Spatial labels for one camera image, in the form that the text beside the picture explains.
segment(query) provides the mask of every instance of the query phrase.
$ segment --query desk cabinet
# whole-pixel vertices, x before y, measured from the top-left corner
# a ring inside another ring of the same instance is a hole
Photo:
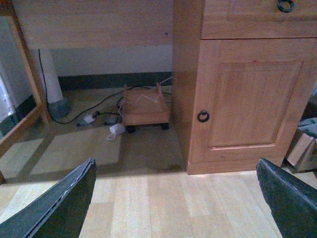
[[[313,2],[283,13],[274,0],[175,1],[173,117],[188,174],[281,165],[317,80]]]

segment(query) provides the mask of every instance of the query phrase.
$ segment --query mirror frame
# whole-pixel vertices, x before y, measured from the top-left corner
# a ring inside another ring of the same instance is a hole
[[[24,131],[32,126],[38,118],[41,117],[45,125],[49,124],[51,118],[47,110],[46,97],[42,88],[41,80],[35,70],[33,59],[26,46],[26,42],[11,0],[0,0],[0,16],[5,17],[7,20],[36,102],[36,107],[0,140],[1,158],[6,151],[17,142]],[[4,181],[5,178],[0,171],[0,184]]]

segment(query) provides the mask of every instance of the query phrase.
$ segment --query cardboard box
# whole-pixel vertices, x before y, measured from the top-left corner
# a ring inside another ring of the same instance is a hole
[[[297,172],[317,169],[317,140],[297,129],[286,159]]]

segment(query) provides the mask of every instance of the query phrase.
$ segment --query white charger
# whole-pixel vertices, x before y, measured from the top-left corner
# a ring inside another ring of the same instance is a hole
[[[125,127],[122,124],[116,124],[109,128],[111,134],[107,136],[107,140],[114,141],[117,135],[125,132]]]

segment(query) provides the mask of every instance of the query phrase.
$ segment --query ring handle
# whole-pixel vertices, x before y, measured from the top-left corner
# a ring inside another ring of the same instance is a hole
[[[289,8],[284,8],[282,6],[283,2],[287,2],[289,4]],[[290,13],[292,10],[294,10],[295,4],[293,0],[278,0],[277,2],[277,8],[284,13]]]
[[[201,119],[201,118],[200,118],[200,116],[206,116],[206,115],[207,115],[206,118],[204,118],[204,119]],[[208,113],[207,111],[201,111],[201,112],[198,113],[198,115],[197,115],[197,119],[198,119],[198,121],[200,121],[200,122],[207,122],[207,121],[209,120],[209,118],[210,118],[210,115],[209,115],[209,113]]]

